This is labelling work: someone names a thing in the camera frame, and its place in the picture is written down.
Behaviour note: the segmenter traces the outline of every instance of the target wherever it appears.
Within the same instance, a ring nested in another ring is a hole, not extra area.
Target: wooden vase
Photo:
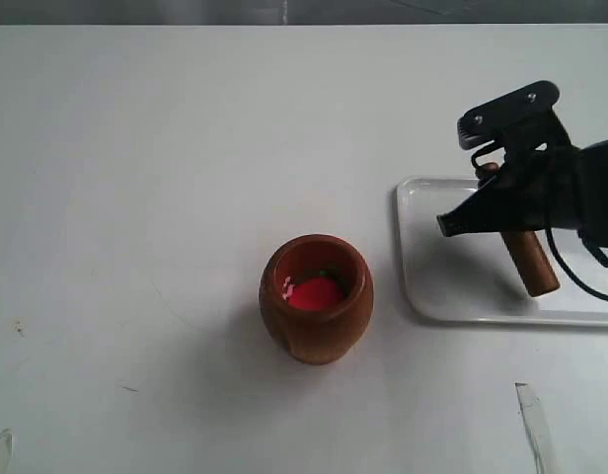
[[[329,271],[342,283],[345,299],[323,311],[294,308],[285,282]],[[372,276],[350,244],[330,235],[305,235],[280,247],[268,261],[259,291],[263,320],[271,337],[304,363],[325,364],[342,357],[365,332],[374,300]]]

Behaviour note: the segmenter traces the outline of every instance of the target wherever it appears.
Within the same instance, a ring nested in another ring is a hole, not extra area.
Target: red object inside cup
[[[316,276],[296,285],[288,304],[307,311],[323,311],[337,306],[344,298],[342,288],[334,279]]]

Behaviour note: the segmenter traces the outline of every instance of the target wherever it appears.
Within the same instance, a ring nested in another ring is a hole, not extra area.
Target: white table
[[[541,78],[608,138],[608,26],[0,28],[12,472],[531,473],[515,381],[565,473],[608,472],[608,332],[428,326],[398,283],[392,189],[470,176],[456,119]],[[375,281],[325,367],[257,309],[310,232]]]

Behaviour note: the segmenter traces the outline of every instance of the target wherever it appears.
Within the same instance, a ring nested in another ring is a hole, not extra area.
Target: white paper piece
[[[550,427],[543,412],[541,400],[526,383],[515,383],[521,407],[523,425],[534,453],[537,474],[559,474],[557,458],[552,448]]]
[[[12,451],[14,447],[14,437],[10,430],[4,430],[0,433],[0,474],[6,474],[10,459],[12,459]]]

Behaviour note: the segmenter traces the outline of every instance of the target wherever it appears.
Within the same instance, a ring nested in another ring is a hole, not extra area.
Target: white plastic tray
[[[422,316],[439,321],[608,327],[608,303],[583,292],[548,254],[561,288],[530,298],[498,234],[443,237],[436,215],[475,191],[476,180],[411,178],[397,187],[407,297]],[[544,244],[545,237],[539,235]],[[575,232],[556,231],[557,246],[576,274],[608,292],[608,270]]]

